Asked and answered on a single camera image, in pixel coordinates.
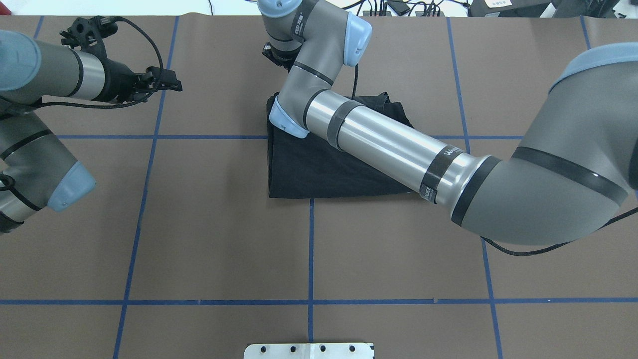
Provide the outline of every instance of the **black cloth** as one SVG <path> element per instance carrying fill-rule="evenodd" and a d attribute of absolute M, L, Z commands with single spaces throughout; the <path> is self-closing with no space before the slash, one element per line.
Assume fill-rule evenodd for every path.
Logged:
<path fill-rule="evenodd" d="M 271 112 L 275 96 L 267 103 Z M 412 127 L 400 102 L 387 93 L 355 101 Z M 407 193 L 411 190 L 314 134 L 299 139 L 268 121 L 270 198 L 334 198 Z"/>

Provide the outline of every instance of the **sticker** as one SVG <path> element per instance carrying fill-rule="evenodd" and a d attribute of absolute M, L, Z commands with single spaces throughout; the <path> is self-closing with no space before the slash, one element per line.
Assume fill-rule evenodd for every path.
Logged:
<path fill-rule="evenodd" d="M 511 0 L 485 0 L 488 8 L 502 8 L 504 6 L 512 6 Z"/>

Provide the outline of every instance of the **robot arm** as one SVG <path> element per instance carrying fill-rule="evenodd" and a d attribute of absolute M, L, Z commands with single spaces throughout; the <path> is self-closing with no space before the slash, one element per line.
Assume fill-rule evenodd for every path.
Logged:
<path fill-rule="evenodd" d="M 300 138 L 313 132 L 442 204 L 463 228 L 518 244 L 575 240 L 605 224 L 638 188 L 631 98 L 638 43 L 593 49 L 570 63 L 512 158 L 501 161 L 471 156 L 330 91 L 341 65 L 356 65 L 365 51 L 371 27 L 363 20 L 325 0 L 258 5 L 271 59 L 298 53 L 270 121 Z"/>
<path fill-rule="evenodd" d="M 61 33 L 70 48 L 0 30 L 0 159 L 9 166 L 0 174 L 0 233 L 46 206 L 62 211 L 95 186 L 86 168 L 33 114 L 43 106 L 42 96 L 129 102 L 124 107 L 160 89 L 181 91 L 161 60 L 159 68 L 133 73 L 107 58 L 102 39 L 117 31 L 117 20 L 78 18 Z M 77 46 L 82 50 L 72 49 Z"/>

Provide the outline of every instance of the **gray robot arm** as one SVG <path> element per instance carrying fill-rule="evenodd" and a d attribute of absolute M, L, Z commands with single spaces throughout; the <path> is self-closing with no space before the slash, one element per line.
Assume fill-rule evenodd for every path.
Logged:
<path fill-rule="evenodd" d="M 272 56 L 298 53 L 270 121 L 297 137 L 313 132 L 442 204 L 463 228 L 508 243 L 562 243 L 601 227 L 638 188 L 631 98 L 638 43 L 589 50 L 570 63 L 512 158 L 501 161 L 471 156 L 330 91 L 341 65 L 354 66 L 365 51 L 371 27 L 363 20 L 325 0 L 258 5 Z"/>
<path fill-rule="evenodd" d="M 133 73 L 109 60 L 102 38 L 116 31 L 112 18 L 78 18 L 62 32 L 70 46 L 64 47 L 0 30 L 0 159 L 9 166 L 0 174 L 0 233 L 46 206 L 66 209 L 96 184 L 33 114 L 42 96 L 129 105 L 159 89 L 181 91 L 174 72 L 160 67 Z M 77 46 L 82 50 L 72 49 Z"/>

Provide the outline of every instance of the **light blue joint cap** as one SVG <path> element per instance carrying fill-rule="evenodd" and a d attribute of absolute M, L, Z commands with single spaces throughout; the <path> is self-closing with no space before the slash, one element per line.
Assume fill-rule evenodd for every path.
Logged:
<path fill-rule="evenodd" d="M 301 0 L 257 0 L 257 7 L 264 16 L 284 17 L 295 11 Z"/>
<path fill-rule="evenodd" d="M 371 37 L 372 25 L 349 12 L 346 25 L 346 43 L 343 49 L 343 64 L 351 67 L 357 66 Z"/>
<path fill-rule="evenodd" d="M 282 129 L 289 134 L 298 137 L 300 139 L 305 139 L 306 136 L 310 133 L 310 131 L 305 128 L 299 126 L 295 120 L 290 118 L 286 111 L 281 108 L 279 104 L 279 100 L 275 97 L 275 104 L 272 106 L 271 114 L 268 116 L 271 123 L 277 127 Z"/>
<path fill-rule="evenodd" d="M 36 77 L 41 64 L 40 47 L 32 38 L 0 30 L 0 91 L 25 86 Z"/>
<path fill-rule="evenodd" d="M 579 72 L 594 67 L 632 61 L 638 61 L 638 42 L 612 43 L 610 45 L 595 47 L 576 56 L 576 58 L 567 65 L 558 80 L 554 82 L 549 92 L 552 91 L 557 83 Z"/>
<path fill-rule="evenodd" d="M 64 175 L 53 191 L 47 206 L 56 212 L 62 212 L 95 188 L 95 178 L 78 161 Z"/>

